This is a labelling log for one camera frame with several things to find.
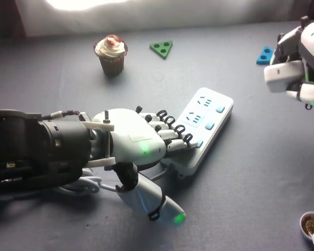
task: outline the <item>cupcake wrapper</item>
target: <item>cupcake wrapper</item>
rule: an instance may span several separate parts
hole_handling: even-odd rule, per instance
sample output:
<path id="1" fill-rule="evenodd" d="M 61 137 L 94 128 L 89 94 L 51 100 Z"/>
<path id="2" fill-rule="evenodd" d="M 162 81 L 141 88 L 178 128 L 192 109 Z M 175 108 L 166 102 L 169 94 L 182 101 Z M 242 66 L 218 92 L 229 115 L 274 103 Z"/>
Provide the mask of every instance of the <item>cupcake wrapper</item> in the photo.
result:
<path id="1" fill-rule="evenodd" d="M 95 53 L 96 45 L 97 45 L 97 43 L 93 46 L 94 53 Z M 119 75 L 123 71 L 124 62 L 125 62 L 125 55 L 127 55 L 127 52 L 128 52 L 128 47 L 127 47 L 126 43 L 125 43 L 125 50 L 126 50 L 126 52 L 124 53 L 124 55 L 122 55 L 118 58 L 106 58 L 103 56 L 99 56 L 98 54 L 95 53 L 100 60 L 101 66 L 102 66 L 106 76 L 114 77 L 114 76 Z"/>

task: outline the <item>gray table surface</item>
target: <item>gray table surface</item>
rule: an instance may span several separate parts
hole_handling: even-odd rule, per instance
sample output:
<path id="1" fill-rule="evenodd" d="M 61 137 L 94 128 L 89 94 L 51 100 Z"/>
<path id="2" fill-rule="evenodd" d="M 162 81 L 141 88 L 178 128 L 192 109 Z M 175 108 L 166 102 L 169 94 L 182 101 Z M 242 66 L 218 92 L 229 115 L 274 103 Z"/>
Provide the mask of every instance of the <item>gray table surface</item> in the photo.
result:
<path id="1" fill-rule="evenodd" d="M 299 219 L 314 211 L 314 109 L 271 94 L 265 45 L 296 22 L 120 33 L 125 70 L 104 77 L 92 46 L 103 35 L 0 40 L 0 109 L 48 114 L 111 108 L 177 117 L 200 87 L 234 100 L 225 129 L 191 183 L 158 181 L 187 214 L 179 228 L 137 215 L 115 193 L 45 193 L 0 203 L 2 250 L 310 250 Z M 167 60 L 149 49 L 173 40 Z M 144 173 L 160 172 L 156 166 Z M 112 172 L 95 170 L 106 184 Z"/>

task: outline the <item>green toy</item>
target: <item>green toy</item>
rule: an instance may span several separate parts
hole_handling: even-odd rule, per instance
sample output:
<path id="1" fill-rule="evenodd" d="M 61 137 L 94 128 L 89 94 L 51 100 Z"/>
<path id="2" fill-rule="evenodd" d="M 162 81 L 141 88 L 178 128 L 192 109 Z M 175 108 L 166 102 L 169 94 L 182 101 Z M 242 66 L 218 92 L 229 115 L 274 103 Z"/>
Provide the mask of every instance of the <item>green toy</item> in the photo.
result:
<path id="1" fill-rule="evenodd" d="M 151 43 L 150 49 L 156 52 L 159 56 L 161 56 L 163 59 L 167 58 L 167 55 L 170 52 L 170 49 L 172 47 L 173 41 L 164 41 L 159 43 Z"/>

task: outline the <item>robotic hand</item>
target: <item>robotic hand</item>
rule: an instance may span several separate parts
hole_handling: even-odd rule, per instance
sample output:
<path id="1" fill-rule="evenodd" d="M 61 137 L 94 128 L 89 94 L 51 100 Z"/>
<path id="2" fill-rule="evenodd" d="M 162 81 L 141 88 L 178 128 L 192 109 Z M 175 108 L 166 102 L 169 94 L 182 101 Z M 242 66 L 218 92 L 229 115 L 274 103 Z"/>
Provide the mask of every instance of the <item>robotic hand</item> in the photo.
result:
<path id="1" fill-rule="evenodd" d="M 264 69 L 265 82 L 273 93 L 286 92 L 306 109 L 314 106 L 314 22 L 301 19 L 301 26 L 278 35 L 277 48 Z"/>
<path id="2" fill-rule="evenodd" d="M 186 215 L 152 179 L 139 173 L 162 158 L 190 151 L 197 142 L 182 135 L 183 125 L 165 110 L 157 114 L 113 109 L 92 121 L 84 112 L 59 111 L 42 117 L 0 110 L 0 195 L 55 188 L 68 195 L 116 192 L 133 210 L 151 221 L 180 225 Z M 80 121 L 58 120 L 78 115 Z M 91 168 L 114 170 L 122 186 L 101 184 Z"/>

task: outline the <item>blue toy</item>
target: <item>blue toy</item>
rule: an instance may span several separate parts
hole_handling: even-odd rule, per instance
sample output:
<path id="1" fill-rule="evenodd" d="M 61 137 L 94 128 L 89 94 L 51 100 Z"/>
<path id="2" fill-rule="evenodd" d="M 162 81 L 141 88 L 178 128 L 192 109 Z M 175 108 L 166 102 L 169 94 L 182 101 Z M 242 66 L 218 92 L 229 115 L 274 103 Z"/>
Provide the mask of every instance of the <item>blue toy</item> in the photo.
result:
<path id="1" fill-rule="evenodd" d="M 265 46 L 263 51 L 259 55 L 259 57 L 256 61 L 256 64 L 267 64 L 267 65 L 269 65 L 272 54 L 273 54 L 273 50 L 270 47 Z"/>

